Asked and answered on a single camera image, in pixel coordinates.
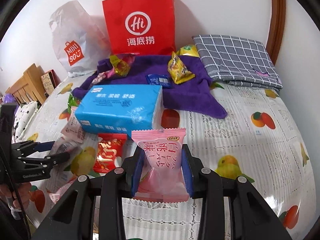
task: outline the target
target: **purple towel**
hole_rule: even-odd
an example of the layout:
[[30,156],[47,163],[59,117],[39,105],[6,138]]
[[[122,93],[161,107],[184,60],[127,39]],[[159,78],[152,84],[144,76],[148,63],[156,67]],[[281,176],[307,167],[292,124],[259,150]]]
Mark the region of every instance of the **purple towel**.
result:
[[[129,74],[125,78],[103,80],[100,84],[148,84],[146,75],[167,75],[172,88],[163,89],[164,107],[168,109],[186,110],[207,114],[214,118],[223,119],[227,116],[225,109],[210,94],[209,84],[212,82],[201,60],[198,57],[180,56],[186,67],[196,75],[195,78],[180,85],[173,83],[167,70],[170,56],[137,56]],[[98,71],[88,77],[86,81],[73,90],[76,98],[82,99],[97,74],[110,70],[109,59],[99,61]]]

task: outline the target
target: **white wall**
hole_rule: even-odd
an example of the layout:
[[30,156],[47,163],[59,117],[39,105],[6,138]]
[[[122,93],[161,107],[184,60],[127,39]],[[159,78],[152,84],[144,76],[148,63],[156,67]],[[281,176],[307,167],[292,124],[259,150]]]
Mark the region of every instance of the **white wall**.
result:
[[[70,0],[30,0],[0,43],[0,91],[11,86],[31,64],[54,69],[60,79],[66,71],[52,50],[49,18]],[[79,0],[106,32],[103,0]],[[226,34],[266,44],[271,0],[175,0],[176,45],[192,42],[196,34]]]
[[[276,62],[276,69],[284,87],[280,96],[294,118],[307,147],[317,196],[320,196],[319,48],[318,28],[296,0],[287,0],[284,37]],[[314,222],[319,215],[318,200]]]

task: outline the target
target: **snack wrapper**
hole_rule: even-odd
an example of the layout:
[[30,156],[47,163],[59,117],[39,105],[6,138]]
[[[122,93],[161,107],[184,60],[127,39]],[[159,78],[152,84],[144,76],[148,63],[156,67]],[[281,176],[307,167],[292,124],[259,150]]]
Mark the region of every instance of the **snack wrapper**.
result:
[[146,155],[135,198],[165,203],[189,199],[181,170],[185,135],[185,128],[132,131],[132,140]]
[[170,81],[165,75],[149,74],[146,75],[146,79],[149,85],[160,85],[163,88],[171,88]]
[[49,155],[54,155],[63,152],[73,152],[75,149],[79,148],[78,144],[69,138],[60,137],[53,144]]
[[70,93],[69,99],[68,99],[68,113],[71,114],[72,106],[79,106],[79,104],[80,104],[80,99],[74,97],[73,94]]
[[182,60],[174,52],[172,52],[172,58],[168,63],[168,72],[170,73],[174,83],[178,85],[189,81],[196,76],[187,69]]
[[135,55],[133,54],[119,54],[119,55],[111,55],[110,63],[112,64],[112,69],[101,72],[98,76],[92,80],[89,88],[93,85],[99,84],[104,79],[115,79],[126,77],[130,71],[131,65],[135,60]]
[[180,48],[177,53],[178,56],[191,56],[191,57],[200,57],[195,45],[186,45]]
[[66,126],[61,130],[61,133],[76,142],[83,143],[84,131],[75,116],[77,108],[75,106],[71,107],[71,116]]
[[60,187],[56,193],[52,193],[47,190],[49,198],[52,200],[54,204],[58,202],[61,196],[68,190],[68,188],[70,188],[70,186],[75,182],[76,179],[77,177],[73,177],[71,181],[69,181],[67,184],[63,185],[62,187]]
[[124,133],[99,133],[98,155],[93,170],[108,173],[122,164],[122,147],[127,140]]

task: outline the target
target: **purple plastic bag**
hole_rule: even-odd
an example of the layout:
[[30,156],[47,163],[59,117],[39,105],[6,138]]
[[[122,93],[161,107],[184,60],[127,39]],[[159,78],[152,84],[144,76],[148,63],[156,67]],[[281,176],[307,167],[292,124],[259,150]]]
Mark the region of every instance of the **purple plastic bag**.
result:
[[[15,99],[15,97],[12,94],[5,94],[4,95],[4,103],[17,103],[17,100]],[[16,115],[16,112],[19,108],[19,104],[17,103],[17,107],[16,110],[14,111],[14,115]]]

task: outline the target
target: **pillow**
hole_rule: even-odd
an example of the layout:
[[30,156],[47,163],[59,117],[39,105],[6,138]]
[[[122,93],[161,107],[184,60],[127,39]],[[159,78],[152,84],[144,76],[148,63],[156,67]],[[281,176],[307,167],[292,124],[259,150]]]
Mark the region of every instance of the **pillow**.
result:
[[16,130],[15,131],[16,139],[22,139],[28,123],[36,115],[37,111],[38,111],[38,103],[34,101],[19,106],[14,118],[14,125],[13,125],[14,129]]
[[278,91],[282,88],[276,68],[261,42],[224,35],[192,38],[212,81]]

